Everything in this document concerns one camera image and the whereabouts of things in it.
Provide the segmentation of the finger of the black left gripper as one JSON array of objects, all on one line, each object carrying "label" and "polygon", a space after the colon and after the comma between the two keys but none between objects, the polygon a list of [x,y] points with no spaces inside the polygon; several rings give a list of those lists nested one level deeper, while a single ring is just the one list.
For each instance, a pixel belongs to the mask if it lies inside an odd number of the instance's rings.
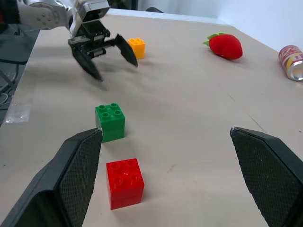
[{"label": "finger of the black left gripper", "polygon": [[71,50],[74,59],[78,62],[82,69],[93,77],[96,82],[98,82],[102,90],[107,90],[104,84],[104,79],[100,75],[95,64],[92,62],[91,57],[87,54],[85,49],[82,49],[81,47],[72,47]]},{"label": "finger of the black left gripper", "polygon": [[119,48],[120,53],[125,58],[125,60],[130,64],[134,65],[135,67],[138,67],[137,58],[134,54],[132,47],[120,34],[116,35],[115,44]]}]

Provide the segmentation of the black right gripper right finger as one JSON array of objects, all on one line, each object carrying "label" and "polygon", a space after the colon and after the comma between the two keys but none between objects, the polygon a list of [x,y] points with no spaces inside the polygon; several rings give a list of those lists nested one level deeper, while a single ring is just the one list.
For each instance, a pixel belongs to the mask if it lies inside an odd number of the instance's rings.
[{"label": "black right gripper right finger", "polygon": [[232,127],[245,184],[270,227],[303,225],[303,162],[281,139]]}]

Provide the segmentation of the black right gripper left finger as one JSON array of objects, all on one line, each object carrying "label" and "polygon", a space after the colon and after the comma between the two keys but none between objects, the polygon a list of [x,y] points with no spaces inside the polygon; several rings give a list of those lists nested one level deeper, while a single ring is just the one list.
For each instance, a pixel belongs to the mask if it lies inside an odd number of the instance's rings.
[{"label": "black right gripper left finger", "polygon": [[3,227],[80,227],[94,190],[103,132],[80,132],[32,179]]}]

